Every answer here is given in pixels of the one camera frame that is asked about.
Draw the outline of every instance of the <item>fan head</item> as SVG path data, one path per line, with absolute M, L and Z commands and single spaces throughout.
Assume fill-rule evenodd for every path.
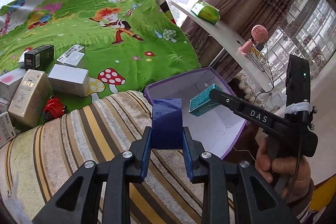
M 252 28 L 251 35 L 256 42 L 264 43 L 268 40 L 268 32 L 262 25 L 255 25 Z

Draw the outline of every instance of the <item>cartoon boy with orange hair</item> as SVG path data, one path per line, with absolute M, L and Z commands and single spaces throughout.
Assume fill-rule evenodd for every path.
M 115 42 L 113 42 L 112 45 L 123 42 L 121 33 L 126 33 L 130 37 L 134 37 L 139 41 L 144 41 L 141 37 L 131 31 L 131 25 L 129 25 L 126 20 L 118 19 L 119 12 L 121 12 L 121 8 L 106 7 L 98 10 L 95 13 L 95 16 L 89 19 L 98 22 L 102 27 L 111 27 L 117 29 L 117 33 L 115 34 Z

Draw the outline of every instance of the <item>red mushroom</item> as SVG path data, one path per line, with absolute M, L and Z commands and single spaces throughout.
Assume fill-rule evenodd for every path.
M 103 83 L 108 84 L 110 91 L 113 93 L 118 92 L 116 85 L 123 85 L 126 82 L 125 78 L 122 77 L 119 73 L 117 73 L 115 69 L 112 69 L 112 68 L 108 68 L 102 71 L 98 75 L 98 79 L 102 81 Z

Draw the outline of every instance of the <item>black box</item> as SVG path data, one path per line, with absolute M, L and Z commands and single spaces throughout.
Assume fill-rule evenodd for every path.
M 43 45 L 25 52 L 25 69 L 45 69 L 54 60 L 54 45 Z

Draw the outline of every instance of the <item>orange hair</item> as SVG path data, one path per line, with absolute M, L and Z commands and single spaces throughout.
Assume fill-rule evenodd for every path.
M 100 20 L 102 19 L 104 16 L 107 16 L 107 15 L 111 15 L 111 14 L 117 14 L 121 12 L 121 8 L 103 8 L 103 9 L 100 9 L 98 10 L 95 15 L 94 15 L 94 20 Z

